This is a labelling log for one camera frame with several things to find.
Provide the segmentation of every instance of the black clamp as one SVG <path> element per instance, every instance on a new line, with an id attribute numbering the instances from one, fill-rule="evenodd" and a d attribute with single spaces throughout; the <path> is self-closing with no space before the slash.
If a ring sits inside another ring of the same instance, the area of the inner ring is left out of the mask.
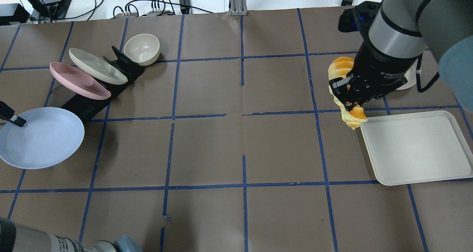
<path id="1" fill-rule="evenodd" d="M 2 101 L 0 101 L 0 119 L 16 124 L 19 127 L 23 127 L 27 122 L 25 119 L 15 115 L 15 111 Z"/>

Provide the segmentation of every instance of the white bowl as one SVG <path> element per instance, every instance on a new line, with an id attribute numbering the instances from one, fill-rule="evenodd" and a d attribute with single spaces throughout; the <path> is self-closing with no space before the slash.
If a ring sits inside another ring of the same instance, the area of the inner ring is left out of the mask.
<path id="1" fill-rule="evenodd" d="M 159 57 L 159 40 L 151 34 L 140 34 L 130 38 L 123 53 L 139 65 L 151 65 Z"/>

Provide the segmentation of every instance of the electrical outlet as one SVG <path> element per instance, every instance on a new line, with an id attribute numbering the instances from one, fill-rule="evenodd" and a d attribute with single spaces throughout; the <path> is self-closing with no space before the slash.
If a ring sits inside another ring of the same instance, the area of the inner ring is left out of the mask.
<path id="1" fill-rule="evenodd" d="M 138 17 L 138 13 L 128 13 L 128 14 L 119 13 L 115 15 L 115 18 L 127 18 L 127 17 Z"/>

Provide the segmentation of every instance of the white plate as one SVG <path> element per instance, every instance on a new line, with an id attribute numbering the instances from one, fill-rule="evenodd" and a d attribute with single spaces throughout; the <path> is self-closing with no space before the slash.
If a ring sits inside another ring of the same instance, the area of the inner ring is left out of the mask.
<path id="1" fill-rule="evenodd" d="M 449 112 L 371 117 L 361 132 L 383 185 L 473 177 L 473 154 Z"/>
<path id="2" fill-rule="evenodd" d="M 41 169 L 69 158 L 84 139 L 84 124 L 72 112 L 45 107 L 19 115 L 27 122 L 10 122 L 0 130 L 0 157 L 22 169 Z"/>
<path id="3" fill-rule="evenodd" d="M 76 48 L 70 48 L 69 57 L 71 57 L 71 60 L 77 65 L 77 67 L 96 79 L 114 85 L 121 85 L 128 82 L 128 78 L 126 78 L 118 69 L 88 52 Z"/>
<path id="4" fill-rule="evenodd" d="M 414 62 L 414 64 L 411 66 L 411 68 L 409 68 L 409 70 L 407 70 L 406 74 L 404 75 L 404 77 L 407 79 L 407 83 L 402 85 L 401 87 L 398 87 L 396 90 L 405 90 L 405 89 L 408 89 L 410 87 L 412 87 L 413 85 L 416 84 L 417 80 L 416 80 L 416 68 L 417 68 L 417 61 Z"/>

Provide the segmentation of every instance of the power strip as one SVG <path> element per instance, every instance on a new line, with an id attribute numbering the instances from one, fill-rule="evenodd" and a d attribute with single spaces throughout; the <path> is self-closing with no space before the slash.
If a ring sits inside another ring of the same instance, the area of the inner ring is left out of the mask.
<path id="1" fill-rule="evenodd" d="M 138 13 L 119 13 L 115 15 L 115 18 L 127 18 L 127 17 L 138 17 Z"/>
<path id="2" fill-rule="evenodd" d="M 164 11 L 150 11 L 146 14 L 146 16 L 158 16 L 158 15 L 169 15 L 171 11 L 169 10 L 164 10 Z"/>

